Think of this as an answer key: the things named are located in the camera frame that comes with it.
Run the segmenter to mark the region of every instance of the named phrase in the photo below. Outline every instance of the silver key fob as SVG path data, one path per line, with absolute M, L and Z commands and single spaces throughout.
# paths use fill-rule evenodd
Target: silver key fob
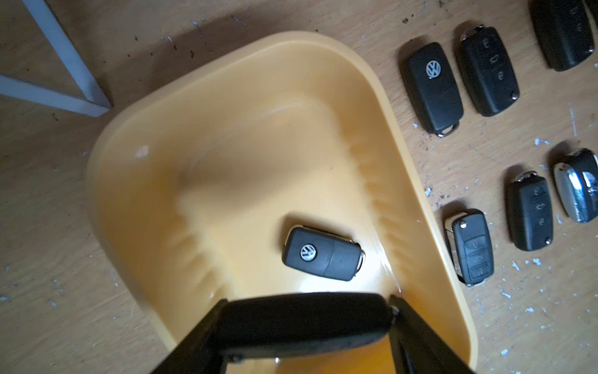
M 587 148 L 565 156 L 554 165 L 554 179 L 567 215 L 590 222 L 598 215 L 598 157 Z

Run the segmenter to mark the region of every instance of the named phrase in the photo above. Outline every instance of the vw emblem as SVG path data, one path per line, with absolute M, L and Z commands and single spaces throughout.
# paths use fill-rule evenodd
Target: vw emblem
M 301 247 L 300 255 L 303 261 L 312 261 L 316 258 L 316 247 L 311 244 L 305 244 L 303 247 Z
M 439 76 L 440 75 L 440 63 L 436 60 L 431 60 L 430 62 L 428 62 L 428 64 L 426 65 L 426 73 L 428 74 L 430 79 L 436 78 L 437 76 Z

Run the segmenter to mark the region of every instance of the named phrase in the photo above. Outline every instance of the yellow plastic tray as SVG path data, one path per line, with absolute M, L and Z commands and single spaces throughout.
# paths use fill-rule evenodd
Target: yellow plastic tray
M 108 257 L 173 349 L 222 298 L 398 293 L 471 367 L 471 314 L 408 148 L 372 69 L 309 32 L 261 39 L 120 113 L 87 171 Z M 296 224 L 366 252 L 350 282 L 282 264 Z M 390 372 L 388 340 L 229 372 Z

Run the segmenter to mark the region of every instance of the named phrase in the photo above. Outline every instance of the black car key fob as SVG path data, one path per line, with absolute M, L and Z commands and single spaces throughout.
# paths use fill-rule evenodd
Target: black car key fob
M 518 175 L 507 190 L 507 218 L 515 247 L 544 248 L 553 241 L 553 208 L 546 179 L 535 171 Z
M 573 221 L 587 223 L 598 216 L 598 157 L 587 148 L 554 165 L 559 196 Z
M 463 104 L 440 44 L 433 42 L 414 52 L 403 61 L 401 71 L 422 126 L 440 137 L 454 132 L 463 117 Z
M 585 0 L 585 4 L 588 6 L 588 9 L 594 16 L 596 25 L 598 25 L 598 0 Z
M 535 0 L 530 13 L 540 48 L 554 70 L 571 69 L 594 51 L 581 0 Z
M 282 262 L 293 269 L 341 281 L 350 281 L 364 258 L 359 244 L 303 226 L 291 229 L 282 254 Z
M 467 30 L 457 48 L 457 62 L 481 115 L 498 114 L 519 98 L 511 60 L 495 28 L 478 25 Z
M 468 286 L 494 274 L 492 241 L 484 213 L 477 209 L 459 212 L 444 221 L 454 269 Z

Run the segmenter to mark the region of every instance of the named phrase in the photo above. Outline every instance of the wooden table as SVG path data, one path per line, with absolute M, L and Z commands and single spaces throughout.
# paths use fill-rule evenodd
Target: wooden table
M 459 204 L 488 213 L 495 274 L 479 287 L 462 287 L 480 338 L 477 372 L 595 372 L 598 220 L 573 223 L 552 189 L 553 244 L 525 253 L 508 240 L 507 170 L 522 164 L 547 177 L 543 165 L 565 145 L 598 150 L 598 55 L 570 71 L 548 69 L 526 2 L 48 3 L 114 109 L 88 118 L 0 99 L 0 293 L 6 298 L 0 302 L 1 372 L 147 373 L 164 358 L 165 347 L 91 233 L 84 195 L 87 156 L 110 119 L 134 101 L 229 51 L 286 30 L 329 35 L 373 67 L 422 184 L 432 189 L 429 202 L 439 224 Z M 472 22 L 498 29 L 521 89 L 520 99 L 492 118 L 476 113 L 452 53 L 459 31 Z M 0 25 L 3 73 L 78 94 L 21 2 L 1 2 Z M 418 119 L 399 76 L 399 49 L 418 37 L 438 41 L 456 73 L 465 115 L 446 139 L 415 126 Z M 550 145 L 535 146 L 536 138 Z

